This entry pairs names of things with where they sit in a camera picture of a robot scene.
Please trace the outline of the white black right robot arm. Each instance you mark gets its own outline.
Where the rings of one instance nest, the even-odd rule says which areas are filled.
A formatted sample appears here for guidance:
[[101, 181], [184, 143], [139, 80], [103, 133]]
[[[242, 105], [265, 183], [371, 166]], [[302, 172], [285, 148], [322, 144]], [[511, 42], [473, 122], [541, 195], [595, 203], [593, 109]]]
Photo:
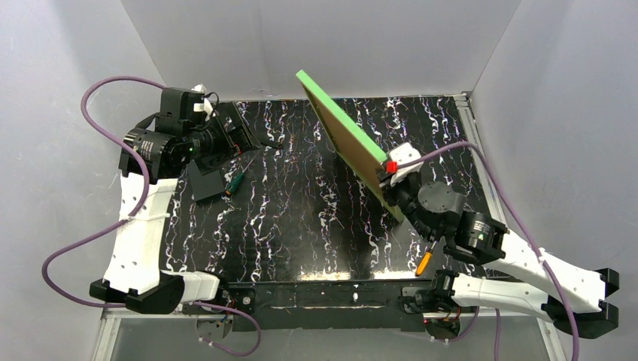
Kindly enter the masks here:
[[617, 329], [619, 309], [606, 297], [619, 288], [610, 268], [585, 270], [543, 251], [487, 214], [465, 207], [466, 198], [417, 171], [377, 170], [384, 200], [396, 205], [425, 241], [443, 243], [444, 254], [515, 278], [497, 281], [439, 270], [428, 290], [402, 297], [407, 312], [487, 307], [515, 311], [552, 323], [562, 332], [596, 339]]

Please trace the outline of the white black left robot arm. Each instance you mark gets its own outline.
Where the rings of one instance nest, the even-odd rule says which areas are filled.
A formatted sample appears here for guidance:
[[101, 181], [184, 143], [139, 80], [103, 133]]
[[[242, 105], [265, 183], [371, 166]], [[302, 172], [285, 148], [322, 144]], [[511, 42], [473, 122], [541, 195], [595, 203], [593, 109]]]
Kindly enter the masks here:
[[169, 203], [184, 171], [195, 171], [194, 194], [220, 193], [208, 184], [216, 171], [260, 148], [233, 102], [210, 102], [202, 86], [165, 88], [159, 110], [124, 137], [120, 154], [120, 220], [110, 262], [90, 284], [94, 299], [140, 314], [169, 314], [179, 305], [216, 299], [220, 277], [212, 272], [175, 272], [159, 266]]

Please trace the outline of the green wooden photo frame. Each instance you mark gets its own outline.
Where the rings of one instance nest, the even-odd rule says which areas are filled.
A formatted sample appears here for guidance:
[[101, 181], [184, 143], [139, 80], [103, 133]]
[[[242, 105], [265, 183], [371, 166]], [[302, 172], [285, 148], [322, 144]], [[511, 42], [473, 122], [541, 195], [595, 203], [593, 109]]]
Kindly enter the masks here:
[[404, 216], [399, 208], [390, 206], [384, 200], [379, 186], [376, 171], [387, 159], [386, 153], [305, 71], [298, 71], [296, 78], [301, 83], [337, 154], [362, 180], [385, 210], [397, 221], [403, 221]]

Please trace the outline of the orange handled screwdriver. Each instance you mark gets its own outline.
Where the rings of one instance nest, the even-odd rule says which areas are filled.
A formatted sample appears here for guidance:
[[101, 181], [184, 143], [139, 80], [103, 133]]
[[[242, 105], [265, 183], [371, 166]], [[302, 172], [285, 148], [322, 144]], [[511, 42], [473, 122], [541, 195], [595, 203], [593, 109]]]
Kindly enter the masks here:
[[427, 247], [423, 258], [421, 259], [417, 268], [415, 269], [415, 277], [419, 278], [423, 273], [425, 273], [427, 266], [433, 256], [434, 248], [436, 247], [437, 244], [438, 242], [434, 241], [430, 246]]

